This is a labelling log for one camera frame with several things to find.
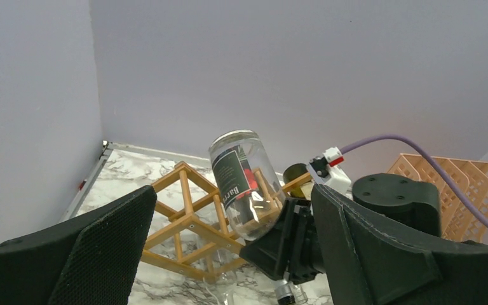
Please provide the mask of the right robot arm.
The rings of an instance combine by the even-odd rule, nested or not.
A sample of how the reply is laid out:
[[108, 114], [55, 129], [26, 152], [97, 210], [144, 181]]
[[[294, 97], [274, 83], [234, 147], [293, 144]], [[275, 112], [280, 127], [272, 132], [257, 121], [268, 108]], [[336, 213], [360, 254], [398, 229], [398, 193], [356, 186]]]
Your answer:
[[[389, 173], [358, 179], [352, 200], [385, 217], [432, 236], [442, 235], [439, 190], [428, 182]], [[274, 226], [260, 238], [248, 241], [240, 257], [272, 280], [295, 283], [314, 280], [327, 272], [327, 264], [340, 256], [337, 246], [322, 245], [308, 196], [291, 193], [283, 202]]]

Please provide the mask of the clear bottle silver cap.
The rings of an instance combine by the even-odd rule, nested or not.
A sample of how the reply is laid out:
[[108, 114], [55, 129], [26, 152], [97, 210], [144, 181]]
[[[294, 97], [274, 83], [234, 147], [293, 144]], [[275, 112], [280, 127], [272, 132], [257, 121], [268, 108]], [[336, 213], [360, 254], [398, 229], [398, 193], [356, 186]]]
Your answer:
[[262, 237], [274, 226], [286, 196], [258, 134], [227, 132], [208, 152], [231, 229], [247, 243]]

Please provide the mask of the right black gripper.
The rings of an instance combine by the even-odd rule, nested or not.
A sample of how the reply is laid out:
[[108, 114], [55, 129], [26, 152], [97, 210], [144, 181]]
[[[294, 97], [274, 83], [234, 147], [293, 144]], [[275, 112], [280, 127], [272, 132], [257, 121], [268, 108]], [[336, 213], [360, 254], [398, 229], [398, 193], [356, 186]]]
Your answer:
[[260, 238], [247, 241], [239, 256], [274, 281], [283, 279], [286, 268], [288, 279], [296, 285], [324, 274], [311, 202], [286, 198], [274, 226]]

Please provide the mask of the slim clear glass bottle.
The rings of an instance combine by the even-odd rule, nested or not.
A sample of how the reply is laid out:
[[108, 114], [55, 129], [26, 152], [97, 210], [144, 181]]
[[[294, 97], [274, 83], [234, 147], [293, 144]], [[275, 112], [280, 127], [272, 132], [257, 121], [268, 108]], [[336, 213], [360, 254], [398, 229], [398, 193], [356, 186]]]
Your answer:
[[206, 290], [214, 296], [217, 304], [233, 305], [234, 290], [237, 275], [230, 267], [233, 256], [230, 251], [223, 248], [215, 250], [205, 258], [205, 271], [203, 278]]

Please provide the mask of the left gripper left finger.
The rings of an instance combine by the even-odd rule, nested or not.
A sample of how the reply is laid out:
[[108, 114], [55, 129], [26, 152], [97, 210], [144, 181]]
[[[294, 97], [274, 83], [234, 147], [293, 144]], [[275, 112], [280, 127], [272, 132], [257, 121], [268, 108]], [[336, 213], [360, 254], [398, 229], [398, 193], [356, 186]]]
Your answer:
[[143, 186], [0, 244], [0, 304], [126, 304], [157, 195]]

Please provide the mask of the wooden lattice wine rack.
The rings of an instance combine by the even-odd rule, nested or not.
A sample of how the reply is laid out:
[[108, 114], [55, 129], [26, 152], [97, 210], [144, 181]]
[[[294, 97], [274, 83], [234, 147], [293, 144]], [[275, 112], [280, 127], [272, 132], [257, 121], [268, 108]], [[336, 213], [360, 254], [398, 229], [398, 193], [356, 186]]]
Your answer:
[[[174, 273], [182, 274], [195, 280], [214, 282], [216, 276], [234, 271], [246, 262], [235, 258], [215, 266], [212, 255], [218, 250], [227, 250], [239, 254], [243, 244], [238, 242], [238, 235], [227, 227], [228, 220], [220, 199], [219, 190], [197, 170], [181, 161], [174, 169], [152, 183], [156, 192], [180, 182], [184, 207], [175, 210], [157, 201], [155, 211], [164, 215], [169, 223], [147, 237], [140, 260]], [[204, 246], [184, 254], [180, 234], [188, 230], [203, 238]], [[174, 241], [175, 258], [170, 259], [152, 252], [152, 248], [162, 242]]]

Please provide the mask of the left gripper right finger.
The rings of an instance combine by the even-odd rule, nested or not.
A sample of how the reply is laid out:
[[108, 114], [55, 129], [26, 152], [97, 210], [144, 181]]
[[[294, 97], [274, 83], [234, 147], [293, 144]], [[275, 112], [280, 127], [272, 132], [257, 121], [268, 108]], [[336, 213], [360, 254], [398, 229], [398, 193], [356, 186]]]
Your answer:
[[324, 185], [311, 199], [334, 304], [488, 304], [488, 246], [420, 232]]

